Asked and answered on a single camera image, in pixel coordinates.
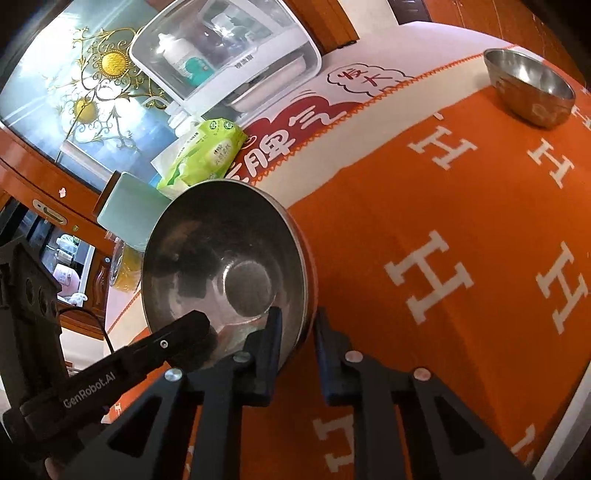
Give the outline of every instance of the cabinet handle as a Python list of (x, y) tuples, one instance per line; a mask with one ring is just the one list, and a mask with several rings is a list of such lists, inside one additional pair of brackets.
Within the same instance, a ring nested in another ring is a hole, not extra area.
[(68, 220), (66, 220), (65, 217), (62, 217), (62, 215), (57, 213), (55, 210), (50, 209), (47, 205), (41, 203), (37, 199), (33, 200), (33, 206), (44, 215), (47, 215), (49, 218), (55, 220), (58, 223), (58, 225), (65, 225), (66, 223), (68, 223)]

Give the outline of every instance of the orange trim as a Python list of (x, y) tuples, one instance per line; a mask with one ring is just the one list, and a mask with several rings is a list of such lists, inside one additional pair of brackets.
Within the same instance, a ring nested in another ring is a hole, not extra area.
[[(511, 44), (507, 47), (504, 47), (504, 49), (509, 49), (509, 48), (513, 48), (515, 47), (515, 44)], [(324, 135), (327, 131), (331, 130), (332, 128), (334, 128), (336, 125), (338, 125), (341, 122), (344, 122), (345, 120), (351, 118), (354, 114), (356, 114), (357, 112), (360, 112), (361, 110), (363, 110), (364, 108), (368, 107), (369, 105), (377, 102), (378, 100), (381, 100), (382, 98), (387, 97), (388, 95), (397, 92), (398, 90), (402, 90), (403, 88), (412, 85), (413, 83), (417, 83), (420, 80), (424, 80), (427, 77), (430, 77), (431, 75), (434, 75), (436, 73), (442, 72), (443, 70), (447, 70), (450, 69), (452, 67), (455, 67), (461, 63), (465, 63), (469, 60), (474, 60), (478, 57), (482, 57), (483, 53), (477, 53), (476, 55), (472, 55), (470, 57), (466, 57), (460, 60), (456, 60), (453, 61), (451, 63), (448, 63), (447, 65), (441, 66), (441, 67), (437, 67), (434, 70), (430, 70), (429, 72), (423, 73), (421, 75), (419, 75), (418, 77), (412, 78), (410, 80), (405, 80), (404, 82), (400, 82), (399, 84), (397, 84), (396, 86), (393, 87), (388, 87), (386, 90), (384, 90), (382, 93), (380, 93), (379, 95), (373, 97), (371, 100), (360, 104), (359, 106), (353, 108), (350, 112), (348, 112), (346, 115), (343, 115), (341, 118), (339, 118), (337, 121), (335, 121), (334, 123), (331, 123), (330, 125), (326, 125), (324, 128), (322, 128), (321, 130), (318, 130), (314, 135), (312, 135), (309, 139), (305, 140), (304, 142), (302, 142), (300, 145), (298, 145), (297, 147), (295, 147), (295, 149), (293, 149), (292, 151), (290, 151), (287, 155), (285, 155), (283, 158), (277, 160), (272, 166), (271, 168), (266, 169), (265, 171), (263, 171), (261, 174), (259, 174), (256, 179), (254, 180), (254, 182), (252, 182), (252, 185), (256, 185), (257, 183), (259, 183), (264, 177), (266, 177), (267, 175), (269, 175), (270, 172), (274, 171), (279, 165), (281, 165), (285, 160), (287, 160), (289, 157), (292, 157), (293, 155), (296, 154), (296, 152), (300, 151), (302, 148), (304, 148), (308, 143), (310, 143), (312, 140), (314, 140), (315, 138), (319, 138), (322, 135)]]
[(137, 292), (135, 292), (134, 297), (129, 301), (129, 303), (125, 306), (125, 308), (123, 310), (121, 310), (121, 313), (119, 314), (119, 316), (115, 319), (115, 321), (113, 322), (113, 324), (109, 327), (109, 330), (107, 330), (107, 334), (111, 333), (111, 330), (113, 329), (113, 327), (115, 325), (117, 325), (117, 322), (120, 320), (120, 318), (123, 316), (123, 314), (125, 312), (127, 312), (127, 310), (129, 309), (129, 307), (131, 307), (133, 305), (133, 303), (138, 299), (139, 294), (142, 292), (141, 289), (139, 289)]

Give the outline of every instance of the green package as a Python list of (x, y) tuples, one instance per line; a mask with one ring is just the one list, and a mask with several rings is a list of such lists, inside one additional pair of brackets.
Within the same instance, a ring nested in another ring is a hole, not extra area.
[(200, 181), (223, 177), (246, 139), (240, 127), (229, 120), (204, 121), (185, 142), (156, 188), (174, 198)]

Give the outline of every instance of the black cable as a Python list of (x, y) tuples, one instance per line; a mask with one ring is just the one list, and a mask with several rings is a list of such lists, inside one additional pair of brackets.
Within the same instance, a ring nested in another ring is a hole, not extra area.
[(105, 331), (105, 327), (100, 322), (100, 319), (94, 313), (92, 313), (88, 309), (85, 309), (84, 307), (67, 307), (63, 310), (60, 310), (57, 313), (57, 316), (60, 317), (65, 312), (84, 312), (84, 313), (87, 313), (88, 315), (90, 315), (91, 317), (93, 317), (96, 320), (96, 323), (98, 323), (100, 331), (105, 336), (105, 340), (107, 341), (107, 345), (109, 346), (109, 350), (111, 350), (111, 353), (115, 353), (115, 350), (113, 350), (113, 345), (111, 345), (111, 340), (109, 340), (109, 335), (107, 335), (107, 332)]

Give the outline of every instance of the white h letter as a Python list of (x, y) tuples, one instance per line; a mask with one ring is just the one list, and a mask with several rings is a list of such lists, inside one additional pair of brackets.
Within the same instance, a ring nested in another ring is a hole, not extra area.
[(591, 118), (589, 118), (587, 115), (583, 115), (578, 106), (573, 105), (570, 113), (574, 116), (581, 117), (583, 120), (583, 125), (587, 128), (587, 130), (591, 130)]
[(562, 253), (554, 265), (552, 265), (546, 276), (543, 276), (541, 273), (538, 273), (535, 276), (535, 280), (545, 298), (550, 297), (550, 284), (556, 278), (558, 278), (558, 283), (560, 283), (560, 286), (562, 287), (562, 291), (566, 297), (566, 305), (562, 309), (562, 312), (555, 310), (552, 314), (552, 319), (554, 320), (554, 324), (556, 325), (559, 334), (564, 332), (564, 321), (568, 318), (570, 312), (573, 311), (574, 306), (582, 296), (586, 297), (588, 293), (587, 285), (581, 274), (579, 274), (579, 285), (577, 286), (577, 289), (574, 293), (570, 292), (569, 285), (566, 283), (562, 269), (566, 265), (566, 262), (572, 263), (574, 261), (574, 256), (564, 242), (560, 244), (560, 247), (562, 248)]
[[(511, 448), (511, 453), (513, 455), (517, 455), (517, 453), (526, 445), (529, 445), (531, 442), (535, 440), (535, 425), (532, 423), (529, 427), (525, 429), (525, 437), (523, 437), (519, 442), (513, 445)], [(527, 453), (527, 457), (525, 458), (525, 462), (523, 463), (525, 466), (528, 466), (531, 461), (534, 459), (534, 451), (530, 450)]]
[(427, 280), (433, 287), (433, 291), (421, 300), (417, 300), (413, 295), (407, 300), (408, 308), (413, 314), (415, 322), (417, 324), (423, 323), (425, 318), (425, 312), (435, 305), (438, 301), (447, 297), (454, 290), (457, 290), (460, 286), (464, 285), (466, 288), (470, 288), (474, 285), (474, 282), (470, 278), (470, 275), (461, 263), (456, 264), (456, 275), (450, 278), (447, 282), (441, 283), (438, 276), (427, 261), (425, 260), (428, 255), (432, 254), (435, 250), (446, 252), (449, 250), (449, 246), (441, 235), (436, 231), (432, 231), (429, 236), (431, 240), (423, 245), (418, 250), (412, 252), (407, 258), (402, 260), (398, 265), (394, 265), (389, 262), (384, 268), (392, 279), (395, 285), (402, 285), (404, 278), (402, 275), (413, 265), (417, 265), (421, 272), (427, 277)]
[(320, 419), (315, 419), (312, 421), (312, 424), (314, 425), (316, 435), (322, 441), (328, 438), (329, 432), (339, 429), (343, 429), (345, 431), (345, 436), (347, 437), (347, 442), (349, 444), (349, 448), (351, 449), (351, 453), (336, 458), (332, 453), (327, 453), (324, 456), (324, 459), (326, 460), (326, 465), (328, 465), (331, 472), (336, 473), (339, 471), (340, 466), (348, 465), (355, 461), (352, 415), (347, 415), (346, 417), (342, 417), (327, 423), (322, 423)]
[(449, 170), (451, 168), (449, 166), (449, 164), (453, 160), (455, 160), (457, 157), (462, 155), (464, 152), (467, 152), (468, 150), (476, 150), (477, 149), (476, 145), (471, 144), (468, 140), (464, 140), (464, 139), (460, 140), (460, 146), (457, 148), (452, 148), (449, 145), (446, 145), (445, 143), (442, 143), (439, 141), (439, 139), (443, 135), (450, 135), (450, 134), (451, 134), (451, 132), (447, 128), (442, 127), (441, 125), (438, 125), (437, 129), (435, 130), (435, 133), (433, 135), (430, 135), (429, 137), (425, 138), (424, 140), (421, 140), (419, 143), (409, 143), (408, 147), (417, 153), (425, 153), (425, 147), (429, 144), (433, 144), (436, 147), (439, 147), (439, 148), (445, 150), (447, 152), (447, 155), (445, 155), (444, 157), (441, 157), (441, 158), (440, 157), (433, 157), (431, 160), (433, 160), (437, 165), (439, 165), (444, 170)]
[(527, 151), (527, 154), (538, 165), (542, 165), (541, 157), (542, 157), (542, 155), (546, 155), (546, 157), (548, 157), (548, 159), (554, 165), (556, 165), (558, 167), (558, 170), (551, 171), (550, 172), (550, 176), (554, 179), (554, 181), (556, 182), (556, 185), (558, 185), (560, 188), (562, 188), (562, 179), (563, 179), (563, 177), (566, 175), (566, 173), (568, 172), (569, 168), (573, 168), (574, 169), (574, 165), (564, 155), (562, 155), (562, 158), (564, 159), (564, 162), (560, 163), (558, 160), (556, 160), (552, 155), (550, 155), (548, 153), (548, 150), (554, 150), (554, 148), (546, 140), (542, 139), (542, 144), (538, 148), (538, 150), (536, 150), (535, 152), (532, 152), (532, 151), (528, 150)]

